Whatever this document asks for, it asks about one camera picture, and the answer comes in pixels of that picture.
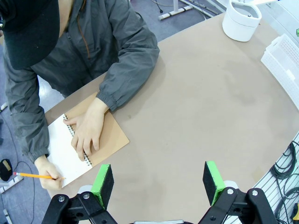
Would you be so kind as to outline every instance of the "gray jacket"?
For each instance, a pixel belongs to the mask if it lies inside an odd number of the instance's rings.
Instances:
[[[113,111],[147,80],[158,54],[156,37],[127,0],[75,0],[67,30],[31,68],[14,70],[4,45],[6,95],[23,153],[33,162],[49,153],[37,74],[68,96],[107,71],[97,97]]]

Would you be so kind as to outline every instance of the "white wall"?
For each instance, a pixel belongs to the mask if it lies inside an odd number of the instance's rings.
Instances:
[[[299,0],[281,0],[259,6],[263,19],[280,35],[286,33],[299,47]]]

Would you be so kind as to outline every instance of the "white plastic basket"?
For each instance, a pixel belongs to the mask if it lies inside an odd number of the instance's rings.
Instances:
[[[266,48],[261,61],[299,110],[299,48],[283,34]]]

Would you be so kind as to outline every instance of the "bolt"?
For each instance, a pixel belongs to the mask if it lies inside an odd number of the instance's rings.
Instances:
[[[63,201],[64,201],[64,196],[60,196],[60,197],[58,198],[58,201],[63,202]]]
[[[88,193],[84,194],[84,195],[83,195],[83,198],[84,198],[84,199],[88,199],[88,198],[89,198],[89,194],[88,194]]]
[[[229,195],[232,195],[234,193],[234,190],[232,190],[232,189],[228,189],[228,194]]]
[[[257,192],[256,190],[253,190],[253,191],[252,191],[252,195],[253,195],[253,196],[257,196],[257,195],[258,195],[258,192]]]

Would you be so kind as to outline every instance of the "person's left hand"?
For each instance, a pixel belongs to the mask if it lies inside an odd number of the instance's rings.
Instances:
[[[84,161],[84,152],[91,155],[91,144],[95,150],[99,150],[99,138],[104,124],[104,115],[108,106],[96,98],[88,107],[86,113],[75,118],[64,120],[66,125],[76,124],[75,135],[71,145],[78,153],[80,160]]]

